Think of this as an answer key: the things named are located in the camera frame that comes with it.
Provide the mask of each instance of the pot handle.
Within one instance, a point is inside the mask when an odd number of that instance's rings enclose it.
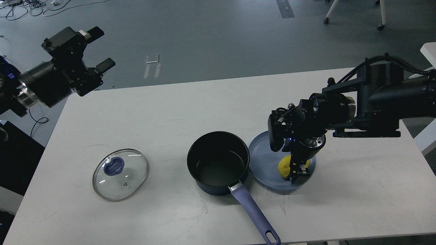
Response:
[[[244,207],[250,219],[253,221],[256,228],[259,230],[259,233],[265,240],[268,245],[279,245],[281,244],[279,235],[277,235],[274,228],[266,219],[265,215],[263,215],[260,208],[257,206],[256,202],[251,197],[247,188],[242,185],[242,183],[237,183],[236,185],[229,187],[231,194],[239,201],[239,203]],[[275,243],[272,243],[266,234],[270,233],[274,239]]]

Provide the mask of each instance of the handle hole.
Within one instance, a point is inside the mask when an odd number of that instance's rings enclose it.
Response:
[[[275,244],[275,243],[277,242],[276,238],[274,237],[274,235],[272,234],[271,231],[267,231],[267,232],[265,233],[265,235],[266,235],[266,238],[268,238],[268,240],[269,240],[269,242],[270,242],[271,244]]]

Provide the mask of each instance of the cable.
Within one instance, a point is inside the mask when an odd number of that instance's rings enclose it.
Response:
[[[50,4],[50,6],[48,6],[47,9],[44,10],[44,12],[42,13],[42,16],[50,17],[50,16],[53,16],[53,15],[56,15],[56,14],[62,13],[62,12],[64,12],[65,10],[68,10],[68,9],[72,9],[72,8],[79,7],[79,6],[84,6],[84,5],[95,4],[95,3],[104,3],[104,2],[107,2],[107,1],[109,1],[109,0],[104,0],[104,1],[94,2],[94,3],[84,3],[84,4],[79,4],[79,5],[76,5],[76,6],[68,7],[68,8],[66,8],[66,9],[63,9],[63,10],[61,10],[61,11],[59,11],[59,12],[57,12],[57,13],[51,14],[51,15],[45,15],[45,12],[47,12],[47,10],[50,10],[50,11],[57,11],[57,10],[60,10],[60,9],[64,8],[64,7],[67,5],[67,3],[69,3],[70,1],[71,1],[71,0],[68,0],[68,1],[64,4],[64,6],[62,6],[61,8],[55,9],[55,10],[51,10],[51,9],[50,9],[50,7],[53,6],[53,4]]]
[[[45,2],[41,2],[39,0],[26,0],[26,2],[29,3],[28,4],[28,6],[30,8],[29,13],[31,16],[38,16],[38,15],[41,15],[43,13],[42,7],[46,5]],[[34,10],[36,8],[39,8],[41,10],[41,12],[39,14],[32,14],[32,10]]]
[[[359,64],[358,66],[356,66],[356,68],[352,69],[349,73],[347,73],[337,83],[341,83],[341,82],[345,82],[345,81],[350,80],[351,77],[353,77],[357,73],[357,70],[360,69],[361,67],[363,67],[365,65],[370,65],[370,64],[373,64],[373,63],[376,63],[379,61],[390,61],[390,62],[398,65],[399,67],[401,67],[403,70],[409,71],[411,73],[421,74],[421,75],[428,75],[429,74],[429,71],[419,70],[418,68],[415,68],[414,66],[409,64],[408,62],[406,62],[398,57],[389,56],[389,54],[386,53],[384,56],[374,56],[372,58],[366,59],[363,63]]]
[[[14,4],[10,4],[10,5],[8,5],[8,6],[2,7],[1,9],[6,8],[6,7],[10,7],[11,9],[10,9],[9,12],[6,14],[6,16],[0,16],[0,18],[6,18],[6,20],[8,20],[8,21],[13,21],[13,20],[18,20],[18,19],[20,19],[21,17],[23,17],[24,15],[26,15],[26,14],[29,12],[29,10],[27,10],[27,8],[26,8],[27,5],[19,6],[20,4],[23,4],[23,2],[21,1],[21,2],[18,2],[18,3],[14,3]],[[13,16],[14,16],[14,9],[15,9],[16,7],[24,8],[24,9],[26,10],[26,12],[25,12],[23,15],[21,15],[20,17],[18,17],[18,18],[15,18],[15,19],[12,19],[12,20],[8,19],[8,17],[13,17]]]
[[[3,35],[0,35],[0,37],[4,37]],[[7,56],[6,55],[2,55],[1,56],[2,58],[6,58]]]
[[[46,1],[47,1],[47,0],[44,0],[44,1],[41,1],[41,0],[22,0],[22,1],[19,1],[19,2],[17,2],[17,3],[13,3],[13,4],[6,5],[6,6],[4,6],[4,7],[1,7],[0,10],[1,10],[1,9],[4,9],[4,8],[10,8],[10,10],[9,10],[9,12],[6,14],[6,16],[0,16],[0,18],[6,18],[6,19],[9,20],[9,21],[12,21],[12,20],[18,20],[18,19],[22,18],[24,15],[26,15],[27,13],[29,13],[31,16],[39,16],[39,15],[42,15],[42,16],[45,16],[45,17],[50,17],[50,16],[54,16],[54,15],[59,14],[59,13],[65,11],[65,10],[68,10],[68,9],[72,9],[72,8],[79,7],[79,6],[84,6],[84,5],[95,4],[95,3],[104,3],[104,2],[107,2],[107,1],[109,1],[109,0],[102,0],[102,1],[93,2],[93,3],[84,3],[84,4],[79,4],[79,5],[72,6],[72,7],[68,7],[68,8],[65,8],[65,9],[64,9],[64,7],[65,7],[65,6],[66,6],[66,5],[71,1],[71,0],[67,0],[67,1],[65,2],[65,4],[64,4],[62,7],[60,7],[60,8],[57,8],[57,9],[50,9],[50,7],[53,6],[53,4],[51,3],[51,4],[50,4],[50,5],[49,5],[45,10],[43,10],[43,7],[44,7],[44,6],[45,6],[45,7],[47,6],[47,5],[46,5]],[[11,17],[14,16],[14,9],[15,9],[15,8],[24,8],[24,9],[26,10],[26,12],[25,12],[23,15],[19,16],[18,18],[15,18],[15,19],[8,19],[8,18],[11,18]],[[39,9],[41,10],[41,12],[38,13],[38,14],[32,14],[32,10],[34,10],[34,9],[36,9],[36,8],[39,8]],[[57,12],[57,13],[54,13],[54,14],[46,15],[45,13],[46,13],[48,10],[49,10],[49,11],[58,11],[58,10],[61,10],[61,11],[59,11],[59,12]]]
[[[32,133],[33,133],[33,129],[35,128],[35,126],[36,126],[38,123],[40,123],[40,124],[47,123],[47,122],[48,122],[48,118],[47,118],[47,117],[41,117],[40,119],[35,120],[35,118],[33,118],[33,116],[32,116],[32,113],[30,112],[30,109],[29,109],[29,115],[30,115],[30,117],[35,121],[35,124],[33,125],[32,130],[30,131],[30,138],[32,138]]]

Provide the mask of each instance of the black cable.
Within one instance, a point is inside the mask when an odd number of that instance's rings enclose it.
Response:
[[[44,7],[46,4],[45,2],[41,2],[39,0],[26,0],[30,9],[30,15],[31,16],[38,16],[41,15],[43,13],[42,7]],[[39,8],[41,10],[41,12],[39,14],[32,14],[32,10]]]
[[[26,12],[25,12],[23,15],[21,15],[20,17],[18,17],[18,18],[15,18],[15,19],[10,20],[10,19],[8,19],[8,17],[12,17],[12,16],[14,16],[14,9],[15,9],[15,7],[17,7],[17,5],[12,5],[11,9],[10,9],[9,12],[6,14],[6,16],[0,16],[0,18],[6,18],[6,20],[8,20],[8,21],[18,20],[18,19],[20,19],[21,17],[23,17],[24,15],[26,15],[26,14],[29,12],[29,10],[27,10],[27,8],[25,8],[25,7],[23,6],[23,8],[26,10]]]
[[[64,4],[64,6],[62,6],[62,7],[60,7],[60,8],[58,8],[58,9],[48,9],[48,10],[50,10],[50,11],[57,11],[57,10],[61,10],[61,9],[63,9],[63,8],[65,8],[65,6],[67,5],[67,3],[69,3],[71,0],[68,0],[65,4]]]
[[[414,66],[409,64],[408,62],[406,62],[398,57],[389,56],[389,54],[386,53],[384,56],[374,56],[372,58],[366,59],[363,63],[359,64],[358,66],[356,66],[356,68],[352,69],[349,73],[347,73],[337,83],[341,83],[341,82],[345,82],[345,81],[350,80],[351,77],[356,75],[357,70],[360,69],[361,67],[363,67],[365,65],[370,65],[370,64],[373,64],[373,63],[376,63],[379,61],[390,61],[390,62],[398,65],[399,67],[401,67],[403,70],[409,71],[411,73],[421,74],[421,75],[429,74],[429,71],[419,70],[418,68],[415,68]]]
[[[40,124],[47,123],[47,122],[48,122],[48,118],[47,118],[47,117],[41,117],[40,119],[35,120],[35,118],[32,117],[32,113],[30,112],[30,109],[29,109],[29,115],[30,115],[30,117],[35,121],[35,124],[33,125],[32,130],[30,131],[30,138],[32,138],[32,133],[33,133],[33,129],[35,128],[35,126],[36,126],[38,123],[40,123]]]

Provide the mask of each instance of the glass lid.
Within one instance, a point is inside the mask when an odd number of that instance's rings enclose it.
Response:
[[[122,149],[107,155],[92,177],[95,192],[109,201],[119,201],[133,194],[147,176],[145,156],[134,149]]]

